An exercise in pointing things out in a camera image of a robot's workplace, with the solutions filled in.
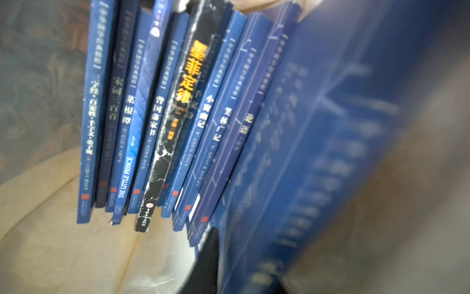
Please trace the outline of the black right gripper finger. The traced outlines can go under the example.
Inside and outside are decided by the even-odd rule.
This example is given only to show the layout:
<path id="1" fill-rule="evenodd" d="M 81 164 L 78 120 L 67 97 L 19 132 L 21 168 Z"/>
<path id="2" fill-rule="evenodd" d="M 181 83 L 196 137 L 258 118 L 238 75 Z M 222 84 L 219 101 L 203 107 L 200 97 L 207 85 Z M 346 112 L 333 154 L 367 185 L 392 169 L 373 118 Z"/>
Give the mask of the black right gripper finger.
<path id="1" fill-rule="evenodd" d="M 219 230 L 213 227 L 180 294 L 216 294 L 219 274 Z"/>

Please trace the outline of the blue grid cover book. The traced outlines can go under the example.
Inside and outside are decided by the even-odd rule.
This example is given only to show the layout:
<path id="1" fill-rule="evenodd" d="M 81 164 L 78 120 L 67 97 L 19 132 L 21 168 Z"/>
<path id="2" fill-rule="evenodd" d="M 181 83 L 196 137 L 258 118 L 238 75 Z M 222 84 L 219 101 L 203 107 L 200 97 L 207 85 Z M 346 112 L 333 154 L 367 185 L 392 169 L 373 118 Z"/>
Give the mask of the blue grid cover book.
<path id="1" fill-rule="evenodd" d="M 279 285 L 436 89 L 468 1 L 323 1 L 294 29 L 217 217 L 218 294 Z"/>

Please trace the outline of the cream canvas tote bag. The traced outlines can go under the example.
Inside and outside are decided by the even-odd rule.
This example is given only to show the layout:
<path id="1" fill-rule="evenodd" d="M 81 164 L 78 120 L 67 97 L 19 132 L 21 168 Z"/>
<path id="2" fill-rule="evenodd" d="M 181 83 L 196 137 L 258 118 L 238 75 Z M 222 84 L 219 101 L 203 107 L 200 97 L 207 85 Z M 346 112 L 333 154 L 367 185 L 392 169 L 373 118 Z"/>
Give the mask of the cream canvas tote bag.
<path id="1" fill-rule="evenodd" d="M 95 210 L 76 223 L 88 1 L 1 2 L 1 292 L 175 294 L 195 254 Z M 470 4 L 421 70 L 425 105 L 295 263 L 289 294 L 470 291 Z"/>

